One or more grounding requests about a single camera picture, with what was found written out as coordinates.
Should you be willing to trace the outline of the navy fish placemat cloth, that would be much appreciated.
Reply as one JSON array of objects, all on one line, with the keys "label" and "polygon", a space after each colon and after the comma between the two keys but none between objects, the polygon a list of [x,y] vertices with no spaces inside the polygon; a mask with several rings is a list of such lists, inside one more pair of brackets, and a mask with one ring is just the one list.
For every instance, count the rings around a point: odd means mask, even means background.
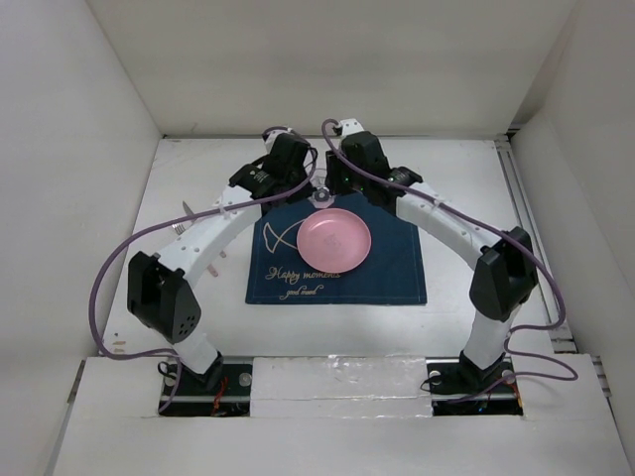
[{"label": "navy fish placemat cloth", "polygon": [[270,211],[254,226],[245,301],[424,305],[419,230],[359,193]]}]

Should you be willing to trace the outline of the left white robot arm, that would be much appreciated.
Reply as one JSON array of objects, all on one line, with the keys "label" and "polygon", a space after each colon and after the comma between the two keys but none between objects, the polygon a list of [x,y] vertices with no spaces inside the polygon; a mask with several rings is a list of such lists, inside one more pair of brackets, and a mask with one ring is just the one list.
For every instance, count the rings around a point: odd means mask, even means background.
[{"label": "left white robot arm", "polygon": [[270,132],[264,143],[266,154],[228,180],[216,214],[197,218],[153,255],[137,253],[128,266],[128,311],[163,336],[185,367],[189,384],[204,394],[220,384],[223,357],[199,326],[195,285],[244,229],[269,210],[313,192],[305,160],[315,160],[317,150],[290,129]]}]

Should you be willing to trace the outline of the clear drinking glass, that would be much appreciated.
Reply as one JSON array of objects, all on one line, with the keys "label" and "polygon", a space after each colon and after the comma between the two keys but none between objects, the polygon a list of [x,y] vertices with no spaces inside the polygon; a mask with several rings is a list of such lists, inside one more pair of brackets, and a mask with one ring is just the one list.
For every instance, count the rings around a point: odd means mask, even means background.
[{"label": "clear drinking glass", "polygon": [[334,202],[334,196],[326,185],[327,170],[318,168],[311,177],[311,185],[314,188],[310,196],[310,202],[316,209],[330,207]]}]

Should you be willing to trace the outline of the pink plastic plate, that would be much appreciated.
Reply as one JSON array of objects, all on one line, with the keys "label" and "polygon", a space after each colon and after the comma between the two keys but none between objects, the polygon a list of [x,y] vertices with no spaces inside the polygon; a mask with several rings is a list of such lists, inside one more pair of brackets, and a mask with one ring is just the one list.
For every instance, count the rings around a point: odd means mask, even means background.
[{"label": "pink plastic plate", "polygon": [[368,257],[372,237],[366,223],[342,208],[311,214],[297,233],[297,248],[313,269],[329,274],[352,271]]}]

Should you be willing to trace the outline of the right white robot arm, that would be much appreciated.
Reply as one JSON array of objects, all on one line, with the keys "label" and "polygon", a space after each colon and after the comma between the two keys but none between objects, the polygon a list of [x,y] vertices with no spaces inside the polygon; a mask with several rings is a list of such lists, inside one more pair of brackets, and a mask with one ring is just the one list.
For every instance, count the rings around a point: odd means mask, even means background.
[{"label": "right white robot arm", "polygon": [[391,167],[378,137],[357,121],[341,121],[333,130],[339,143],[326,155],[328,187],[335,193],[361,193],[372,205],[445,244],[472,270],[470,335],[457,363],[433,373],[428,384],[437,395],[483,391],[501,376],[504,341],[538,283],[528,257],[530,236],[520,227],[496,235],[447,211],[420,175]]}]

